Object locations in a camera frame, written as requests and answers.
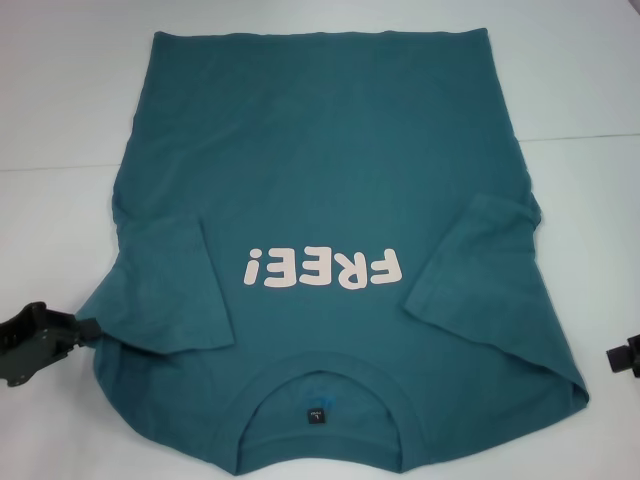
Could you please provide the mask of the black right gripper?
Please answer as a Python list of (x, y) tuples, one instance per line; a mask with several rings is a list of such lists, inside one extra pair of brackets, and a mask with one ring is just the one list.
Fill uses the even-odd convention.
[(606, 355), (612, 372), (630, 370), (640, 379), (640, 334), (628, 338), (626, 345), (608, 350)]

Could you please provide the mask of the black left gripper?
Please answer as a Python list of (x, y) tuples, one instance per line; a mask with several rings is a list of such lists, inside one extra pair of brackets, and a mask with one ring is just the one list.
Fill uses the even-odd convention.
[(28, 382), (37, 372), (67, 357), (76, 345), (94, 346), (103, 336), (95, 318), (76, 320), (44, 302), (26, 305), (0, 323), (0, 380), (8, 387)]

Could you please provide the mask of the teal t-shirt with FREE print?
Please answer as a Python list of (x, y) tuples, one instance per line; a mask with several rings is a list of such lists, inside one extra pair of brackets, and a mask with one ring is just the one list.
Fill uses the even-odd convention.
[(96, 379), (230, 474), (402, 473), (588, 404), (483, 29), (157, 33), (112, 211)]

